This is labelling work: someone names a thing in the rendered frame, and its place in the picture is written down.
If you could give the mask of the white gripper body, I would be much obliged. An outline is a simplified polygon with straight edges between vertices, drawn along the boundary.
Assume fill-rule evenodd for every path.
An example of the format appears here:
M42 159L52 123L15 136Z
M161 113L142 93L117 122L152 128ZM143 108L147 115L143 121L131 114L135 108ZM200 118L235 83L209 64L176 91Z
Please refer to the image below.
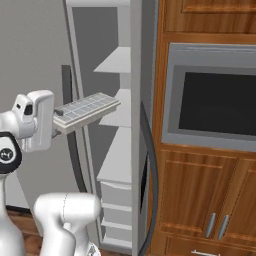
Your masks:
M47 150L51 146L54 114L54 94L49 90L33 91L28 97L34 104L34 134L25 140L25 151Z

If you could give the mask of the grey freezer door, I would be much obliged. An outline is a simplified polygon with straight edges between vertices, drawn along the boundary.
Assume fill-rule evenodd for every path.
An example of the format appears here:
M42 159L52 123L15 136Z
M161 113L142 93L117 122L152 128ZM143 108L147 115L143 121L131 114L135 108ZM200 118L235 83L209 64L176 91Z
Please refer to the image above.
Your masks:
M39 90L54 94L55 108L65 105L62 65L71 67L73 93L64 0L0 0L0 113L10 111L19 94ZM35 218L34 204L39 196L80 192L67 135L61 133L52 139L47 150L22 154L17 170L23 172L21 186Z

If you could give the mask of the white freezer drawer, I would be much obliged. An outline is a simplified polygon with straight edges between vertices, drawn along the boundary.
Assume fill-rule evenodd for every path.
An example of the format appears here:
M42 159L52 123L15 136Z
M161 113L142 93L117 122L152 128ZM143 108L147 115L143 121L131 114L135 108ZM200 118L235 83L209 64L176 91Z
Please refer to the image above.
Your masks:
M101 229L103 242L127 249L132 248L131 186L101 182Z

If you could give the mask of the wooden overhead cabinet door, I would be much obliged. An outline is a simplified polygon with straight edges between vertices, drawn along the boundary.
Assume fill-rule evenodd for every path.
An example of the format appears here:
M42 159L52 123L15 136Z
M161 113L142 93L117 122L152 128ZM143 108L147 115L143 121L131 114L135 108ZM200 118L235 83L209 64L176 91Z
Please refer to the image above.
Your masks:
M256 34L256 0L166 0L167 32Z

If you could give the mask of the grey fridge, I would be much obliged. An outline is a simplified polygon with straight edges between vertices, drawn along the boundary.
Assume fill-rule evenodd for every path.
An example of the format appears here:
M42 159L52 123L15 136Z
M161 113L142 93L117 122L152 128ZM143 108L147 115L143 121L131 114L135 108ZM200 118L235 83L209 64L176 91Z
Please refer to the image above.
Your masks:
M131 186L132 248L102 249L138 256L152 215L151 167L140 127L143 103L151 129L158 0L64 0L73 74L79 98L103 93L117 109L82 129L88 191L101 201L101 182Z

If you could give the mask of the grey built-in oven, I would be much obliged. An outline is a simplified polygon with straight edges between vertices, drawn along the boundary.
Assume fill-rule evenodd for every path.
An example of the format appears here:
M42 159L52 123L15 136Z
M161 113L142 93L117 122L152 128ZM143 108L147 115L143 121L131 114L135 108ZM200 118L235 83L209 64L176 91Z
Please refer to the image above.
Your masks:
M256 45L169 45L161 141L256 152Z

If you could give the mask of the wooden drawer front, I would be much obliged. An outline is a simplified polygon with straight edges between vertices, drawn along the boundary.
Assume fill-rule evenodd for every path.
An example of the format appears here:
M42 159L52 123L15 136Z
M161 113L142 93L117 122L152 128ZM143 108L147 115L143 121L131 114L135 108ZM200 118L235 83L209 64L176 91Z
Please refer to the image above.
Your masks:
M220 254L221 256L256 256L256 251L243 250L209 242L199 242L190 239L169 238L166 247L166 256L200 256L191 254L192 250Z

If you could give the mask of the wooden cabinet frame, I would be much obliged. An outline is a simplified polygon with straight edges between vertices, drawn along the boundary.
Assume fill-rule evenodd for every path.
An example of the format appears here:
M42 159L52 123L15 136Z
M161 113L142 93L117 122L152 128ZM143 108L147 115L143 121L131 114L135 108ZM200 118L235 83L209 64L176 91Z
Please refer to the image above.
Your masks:
M211 147L201 147L185 144L168 144L161 141L162 123L164 113L164 100L166 89L167 63L169 45L172 43L206 43L206 44L239 44L239 45L256 45L256 34L217 34L217 33L189 33L189 32L167 32L164 27L165 21L165 1L159 0L158 14L158 35L157 35L157 55L156 55L156 74L154 88L154 110L153 110L153 137L155 142L156 154L159 150L181 151L185 153L199 153L217 156L236 157L237 163L240 159L256 160L256 152L217 149ZM169 238L181 238L196 240L199 242L209 242L220 244L243 250L256 251L254 247L243 246L218 240L218 232L222 224L225 214L223 211L227 207L227 197L230 185L227 189L224 205L220 213L220 218L217 220L216 230L212 238L196 238L185 235L165 235L159 233L156 228L154 231L151 246L148 252L149 256L166 256L166 247Z

